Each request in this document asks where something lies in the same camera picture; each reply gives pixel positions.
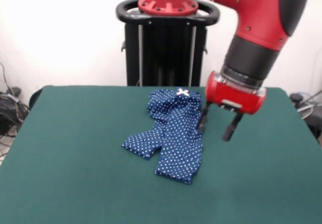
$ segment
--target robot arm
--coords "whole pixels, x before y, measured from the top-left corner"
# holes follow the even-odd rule
[[[236,111],[224,137],[229,140],[244,113],[254,114],[263,104],[261,88],[279,52],[294,33],[307,0],[212,0],[236,10],[238,27],[220,73],[213,72],[206,87],[211,103]]]

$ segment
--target blue garment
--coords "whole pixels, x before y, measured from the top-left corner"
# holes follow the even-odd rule
[[[148,160],[161,149],[155,173],[187,184],[201,164],[201,133],[197,131],[201,95],[162,89],[150,94],[147,110],[155,119],[153,129],[130,136],[123,148]]]

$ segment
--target electrical wire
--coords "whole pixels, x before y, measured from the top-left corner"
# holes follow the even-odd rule
[[[3,158],[3,160],[5,159],[5,156],[8,154],[8,152],[4,153],[2,152],[2,154],[0,155],[0,159]]]
[[[305,119],[305,118],[309,117],[313,113],[314,107],[322,107],[322,103],[308,104],[305,107],[301,107],[301,108],[297,109],[297,112],[300,113],[300,112],[303,112],[303,111],[309,109],[310,111],[308,113],[306,113],[304,116],[302,116],[302,119]]]
[[[320,91],[318,91],[317,93],[315,93],[313,96],[311,96],[310,98],[306,99],[305,101],[301,102],[301,105],[302,106],[303,104],[309,102],[310,100],[312,100],[313,98],[317,97],[318,95],[320,95],[322,93],[322,89]]]
[[[314,108],[311,107],[310,108],[310,111],[308,113],[306,113],[305,115],[302,116],[302,119],[305,119],[305,118],[308,118],[314,111]]]
[[[5,147],[11,147],[11,145],[5,144],[3,142],[0,142],[1,145],[5,146]]]

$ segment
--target green tablecloth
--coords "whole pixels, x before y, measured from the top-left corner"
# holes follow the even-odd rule
[[[322,223],[321,149],[282,90],[228,143],[233,114],[213,106],[186,185],[121,148],[151,129],[154,89],[45,88],[0,167],[0,223]]]

